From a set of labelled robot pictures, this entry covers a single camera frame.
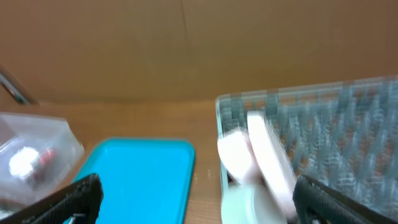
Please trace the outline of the clear plastic bin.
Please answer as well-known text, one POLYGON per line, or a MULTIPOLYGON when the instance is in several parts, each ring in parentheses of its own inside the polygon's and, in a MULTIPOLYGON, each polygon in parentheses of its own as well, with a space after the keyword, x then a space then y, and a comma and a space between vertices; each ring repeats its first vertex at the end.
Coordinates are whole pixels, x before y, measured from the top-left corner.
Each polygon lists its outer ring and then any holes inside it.
POLYGON ((1 113, 1 218, 52 194, 83 154, 65 119, 1 113))

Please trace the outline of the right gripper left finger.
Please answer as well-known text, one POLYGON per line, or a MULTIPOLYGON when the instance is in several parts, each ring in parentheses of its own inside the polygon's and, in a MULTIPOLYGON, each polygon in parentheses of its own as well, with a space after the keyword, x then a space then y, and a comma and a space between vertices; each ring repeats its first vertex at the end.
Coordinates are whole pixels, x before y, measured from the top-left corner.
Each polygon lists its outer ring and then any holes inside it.
POLYGON ((95 224, 104 197, 98 174, 89 174, 1 220, 1 224, 95 224))

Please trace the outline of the large white plate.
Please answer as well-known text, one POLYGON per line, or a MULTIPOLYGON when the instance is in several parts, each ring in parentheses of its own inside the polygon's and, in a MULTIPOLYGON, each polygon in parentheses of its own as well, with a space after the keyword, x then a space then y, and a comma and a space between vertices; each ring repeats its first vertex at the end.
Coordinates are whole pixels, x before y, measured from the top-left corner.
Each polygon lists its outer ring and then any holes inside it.
POLYGON ((275 203, 288 221, 295 220, 293 192, 297 179, 279 136, 260 111, 248 112, 247 127, 254 157, 275 203))

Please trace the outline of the grey metal pole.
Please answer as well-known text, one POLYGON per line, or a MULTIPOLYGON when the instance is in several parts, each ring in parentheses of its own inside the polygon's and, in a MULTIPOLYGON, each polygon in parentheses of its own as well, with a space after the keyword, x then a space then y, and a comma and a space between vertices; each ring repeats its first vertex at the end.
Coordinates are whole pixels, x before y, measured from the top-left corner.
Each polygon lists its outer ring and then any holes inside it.
POLYGON ((10 96, 20 105, 34 105, 37 100, 27 91, 27 89, 1 66, 1 86, 10 94, 10 96))

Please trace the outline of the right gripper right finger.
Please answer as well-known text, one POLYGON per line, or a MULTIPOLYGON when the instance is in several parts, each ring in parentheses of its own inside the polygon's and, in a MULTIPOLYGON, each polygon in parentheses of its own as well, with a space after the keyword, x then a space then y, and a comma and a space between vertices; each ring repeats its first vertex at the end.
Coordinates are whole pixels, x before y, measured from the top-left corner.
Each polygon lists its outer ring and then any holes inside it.
POLYGON ((301 224, 397 224, 307 175, 297 179, 293 201, 301 224))

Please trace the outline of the pink small bowl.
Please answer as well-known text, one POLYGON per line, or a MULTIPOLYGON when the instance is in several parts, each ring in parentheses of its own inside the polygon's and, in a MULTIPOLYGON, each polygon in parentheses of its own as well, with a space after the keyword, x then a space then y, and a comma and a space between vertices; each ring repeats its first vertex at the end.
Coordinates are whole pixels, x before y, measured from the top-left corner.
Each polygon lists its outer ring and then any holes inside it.
POLYGON ((228 131, 217 141, 218 154, 231 178, 239 185, 260 182, 261 172, 246 129, 228 131))

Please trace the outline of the grey bowl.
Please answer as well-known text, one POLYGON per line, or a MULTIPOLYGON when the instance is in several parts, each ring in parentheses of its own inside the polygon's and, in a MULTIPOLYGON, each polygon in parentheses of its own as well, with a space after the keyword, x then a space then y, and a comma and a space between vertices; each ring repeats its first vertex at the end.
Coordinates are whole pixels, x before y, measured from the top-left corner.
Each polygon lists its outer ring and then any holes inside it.
POLYGON ((286 224, 268 190, 259 184, 232 185, 221 200, 222 224, 286 224))

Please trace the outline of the grey dishwasher rack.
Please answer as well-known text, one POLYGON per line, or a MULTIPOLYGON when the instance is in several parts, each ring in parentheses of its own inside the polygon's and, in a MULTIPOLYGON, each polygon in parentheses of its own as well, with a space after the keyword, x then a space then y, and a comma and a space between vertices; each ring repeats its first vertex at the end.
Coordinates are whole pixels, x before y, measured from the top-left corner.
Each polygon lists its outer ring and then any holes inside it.
POLYGON ((271 122, 297 175, 306 174, 397 219, 397 77, 219 96, 219 136, 271 122))

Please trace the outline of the teal serving tray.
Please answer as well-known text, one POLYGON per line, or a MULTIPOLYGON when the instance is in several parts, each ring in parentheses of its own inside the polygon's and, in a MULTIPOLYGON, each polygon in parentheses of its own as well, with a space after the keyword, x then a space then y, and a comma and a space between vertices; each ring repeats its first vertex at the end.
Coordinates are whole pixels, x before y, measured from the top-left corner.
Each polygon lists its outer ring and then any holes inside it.
POLYGON ((182 224, 194 163, 188 141, 109 139, 94 148, 75 178, 99 175, 104 197, 97 223, 182 224))

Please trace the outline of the red snack wrapper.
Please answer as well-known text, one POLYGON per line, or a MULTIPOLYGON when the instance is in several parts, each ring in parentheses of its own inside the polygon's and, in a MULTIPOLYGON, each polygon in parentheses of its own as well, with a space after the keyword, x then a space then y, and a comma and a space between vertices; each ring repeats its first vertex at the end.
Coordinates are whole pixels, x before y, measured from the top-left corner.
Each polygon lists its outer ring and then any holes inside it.
POLYGON ((38 155, 38 157, 33 162, 34 180, 39 181, 44 179, 51 164, 55 160, 56 155, 57 153, 54 148, 47 149, 38 155))

